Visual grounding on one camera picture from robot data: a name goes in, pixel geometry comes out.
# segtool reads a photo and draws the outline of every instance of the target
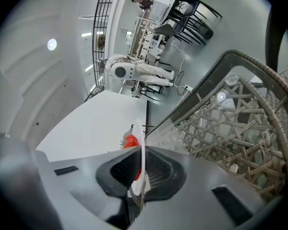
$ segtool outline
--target white cable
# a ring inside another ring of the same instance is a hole
[[[182,99],[186,96],[186,94],[187,94],[189,91],[190,91],[190,90],[187,90],[187,92],[183,95],[183,97],[178,101],[178,103],[177,103],[176,106],[178,106],[178,104],[182,101]]]
[[[184,50],[180,50],[180,49],[174,44],[174,42],[175,42],[174,37],[172,37],[171,45],[172,45],[172,46],[175,46],[176,49],[177,49],[179,52],[183,52],[183,60],[182,60],[182,63],[181,63],[181,65],[180,65],[179,72],[178,72],[178,74],[176,75],[176,78],[175,78],[175,80],[174,80],[174,86],[175,86],[176,88],[184,88],[185,86],[177,86],[177,85],[175,84],[175,82],[176,82],[176,79],[177,79],[178,75],[179,75],[180,72],[181,72],[181,67],[182,67],[182,65],[183,65],[183,63],[184,63],[184,59],[186,58],[186,54],[184,53]]]

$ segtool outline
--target power outlet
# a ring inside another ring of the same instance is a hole
[[[192,91],[193,90],[193,88],[191,86],[189,86],[189,85],[185,85],[184,88],[187,89],[188,91]]]

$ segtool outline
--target floor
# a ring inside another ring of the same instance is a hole
[[[229,49],[238,49],[261,62],[265,62],[264,42],[265,29],[270,5],[265,0],[202,0],[216,9],[223,18],[216,18],[205,7],[200,6],[198,11],[207,17],[204,20],[214,31],[213,37],[206,45],[187,44],[173,40],[172,44],[184,50],[185,60],[181,67],[184,75],[177,86],[189,85],[195,87],[199,80],[208,72],[218,57]],[[168,41],[161,61],[170,63],[165,69],[179,72],[183,60],[183,52],[179,52]],[[288,34],[285,35],[278,61],[279,73],[288,69]],[[235,67],[232,71],[251,80],[254,75],[242,67]],[[151,101],[149,124],[157,126],[177,105],[182,96],[178,95],[177,88],[164,89],[162,94],[154,95],[158,101]]]

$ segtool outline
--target red object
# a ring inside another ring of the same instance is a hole
[[[127,143],[125,144],[124,148],[131,148],[139,146],[138,139],[134,135],[129,135],[126,137]],[[135,178],[135,181],[139,179],[142,169],[140,169],[138,175]]]

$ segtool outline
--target wicker chair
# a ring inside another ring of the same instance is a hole
[[[228,75],[235,66],[261,82]],[[282,76],[242,52],[225,52],[147,144],[212,161],[270,201],[288,182],[288,71]]]

